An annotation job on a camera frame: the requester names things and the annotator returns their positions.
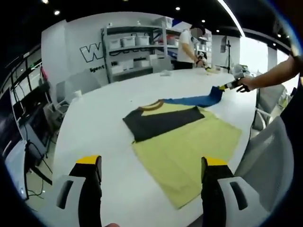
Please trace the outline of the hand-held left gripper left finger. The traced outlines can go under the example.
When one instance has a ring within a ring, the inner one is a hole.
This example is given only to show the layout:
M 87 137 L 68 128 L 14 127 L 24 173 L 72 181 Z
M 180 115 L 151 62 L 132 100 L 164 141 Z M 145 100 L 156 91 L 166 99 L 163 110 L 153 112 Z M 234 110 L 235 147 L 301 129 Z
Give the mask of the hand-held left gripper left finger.
M 57 227 L 102 226 L 101 162 L 99 155 L 83 157 L 60 179 L 55 203 Z

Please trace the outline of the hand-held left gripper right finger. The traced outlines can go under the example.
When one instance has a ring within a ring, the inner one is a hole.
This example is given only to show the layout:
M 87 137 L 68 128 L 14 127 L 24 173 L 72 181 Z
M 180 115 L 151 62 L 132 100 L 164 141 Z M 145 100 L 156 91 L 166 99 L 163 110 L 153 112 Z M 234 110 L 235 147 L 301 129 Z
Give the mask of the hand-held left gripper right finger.
M 259 194 L 227 165 L 209 165 L 201 158 L 204 227 L 258 227 Z

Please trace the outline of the person's right hand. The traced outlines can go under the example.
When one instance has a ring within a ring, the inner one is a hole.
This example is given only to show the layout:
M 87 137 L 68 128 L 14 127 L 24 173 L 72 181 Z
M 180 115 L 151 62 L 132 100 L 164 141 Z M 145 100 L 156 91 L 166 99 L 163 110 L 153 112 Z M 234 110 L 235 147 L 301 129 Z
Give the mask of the person's right hand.
M 257 88 L 254 78 L 243 77 L 238 81 L 239 88 L 236 90 L 240 93 L 250 92 Z

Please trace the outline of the person's left hand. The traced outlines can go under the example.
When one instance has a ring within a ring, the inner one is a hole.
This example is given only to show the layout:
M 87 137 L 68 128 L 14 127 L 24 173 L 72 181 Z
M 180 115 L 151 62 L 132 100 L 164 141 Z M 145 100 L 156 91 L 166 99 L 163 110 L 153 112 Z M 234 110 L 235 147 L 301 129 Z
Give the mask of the person's left hand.
M 121 217 L 119 215 L 102 216 L 105 227 L 121 227 Z

